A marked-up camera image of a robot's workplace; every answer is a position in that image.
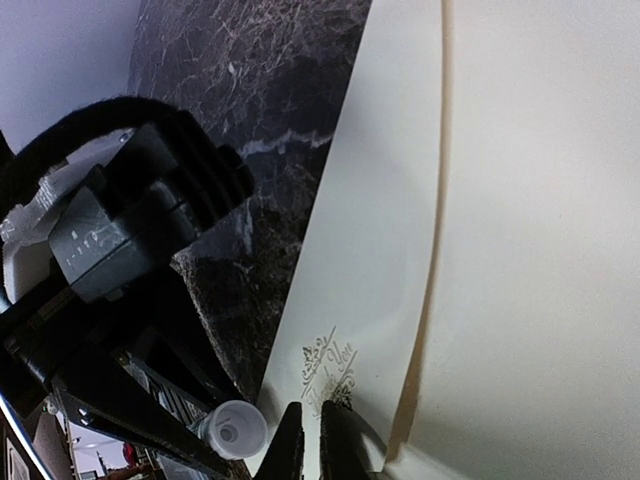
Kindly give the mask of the cream envelope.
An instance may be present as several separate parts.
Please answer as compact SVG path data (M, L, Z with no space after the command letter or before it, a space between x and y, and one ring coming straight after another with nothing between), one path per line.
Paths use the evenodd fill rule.
M639 475L639 5L375 1L259 404L399 478Z

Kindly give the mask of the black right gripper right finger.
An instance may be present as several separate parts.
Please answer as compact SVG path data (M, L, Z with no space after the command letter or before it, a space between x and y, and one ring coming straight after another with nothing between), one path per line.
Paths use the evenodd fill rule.
M321 410L320 479L373 479L366 442L385 459L387 446L373 427L359 413L326 400Z

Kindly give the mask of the small glue bottle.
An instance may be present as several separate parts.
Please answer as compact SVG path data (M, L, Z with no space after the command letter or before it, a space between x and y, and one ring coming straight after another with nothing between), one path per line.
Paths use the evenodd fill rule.
M267 422L253 404L230 400L188 426L200 440L226 460L257 455L268 437Z

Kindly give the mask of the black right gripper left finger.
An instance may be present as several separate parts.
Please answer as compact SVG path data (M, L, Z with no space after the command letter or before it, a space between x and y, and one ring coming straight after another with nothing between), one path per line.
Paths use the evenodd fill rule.
M260 464L255 480L301 480L305 434L302 404L291 402Z

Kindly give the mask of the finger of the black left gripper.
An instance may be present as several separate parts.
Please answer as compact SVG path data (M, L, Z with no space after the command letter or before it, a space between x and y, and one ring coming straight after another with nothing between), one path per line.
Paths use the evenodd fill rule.
M242 394L223 368L185 282L163 267L124 289L123 350L134 365L209 412Z
M233 477L226 461L105 351L76 351L56 369L51 386L69 414L89 429L147 447L213 479Z

